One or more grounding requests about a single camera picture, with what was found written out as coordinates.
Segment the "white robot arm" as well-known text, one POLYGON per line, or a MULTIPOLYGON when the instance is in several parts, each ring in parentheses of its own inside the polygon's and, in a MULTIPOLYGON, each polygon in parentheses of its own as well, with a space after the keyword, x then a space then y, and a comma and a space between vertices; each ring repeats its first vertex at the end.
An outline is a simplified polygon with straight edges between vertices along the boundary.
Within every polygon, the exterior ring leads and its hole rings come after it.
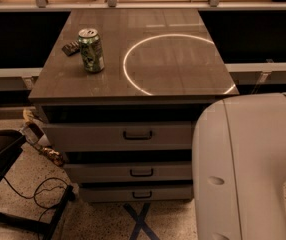
POLYGON ((192 141, 199 240, 286 240, 286 93, 210 105, 192 141))

